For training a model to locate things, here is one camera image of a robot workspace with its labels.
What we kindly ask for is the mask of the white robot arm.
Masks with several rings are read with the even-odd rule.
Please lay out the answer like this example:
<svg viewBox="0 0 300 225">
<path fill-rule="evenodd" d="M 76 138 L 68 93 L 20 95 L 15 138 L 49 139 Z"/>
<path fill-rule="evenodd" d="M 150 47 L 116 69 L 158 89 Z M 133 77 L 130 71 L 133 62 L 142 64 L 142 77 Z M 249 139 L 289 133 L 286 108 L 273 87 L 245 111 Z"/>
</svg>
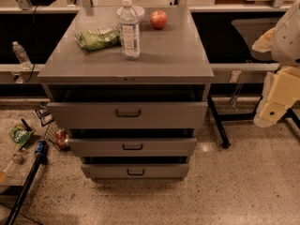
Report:
<svg viewBox="0 0 300 225">
<path fill-rule="evenodd" d="M 262 100 L 254 116 L 259 128 L 273 126 L 300 99 L 300 1 L 295 1 L 274 28 L 252 45 L 255 52 L 270 52 L 279 62 L 277 72 L 264 78 Z"/>
</svg>

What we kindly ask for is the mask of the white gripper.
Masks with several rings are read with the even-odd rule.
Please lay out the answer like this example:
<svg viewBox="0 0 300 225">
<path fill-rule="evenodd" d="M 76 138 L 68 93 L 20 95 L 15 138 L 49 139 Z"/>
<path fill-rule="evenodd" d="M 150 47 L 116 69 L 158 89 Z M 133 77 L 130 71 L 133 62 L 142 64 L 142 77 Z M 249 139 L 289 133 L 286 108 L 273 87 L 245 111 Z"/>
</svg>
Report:
<svg viewBox="0 0 300 225">
<path fill-rule="evenodd" d="M 272 50 L 275 28 L 261 35 L 252 50 L 266 53 Z M 259 102 L 254 124 L 259 128 L 275 125 L 293 104 L 300 99 L 300 68 L 283 67 L 277 73 L 268 72 L 263 84 L 262 100 Z"/>
</svg>

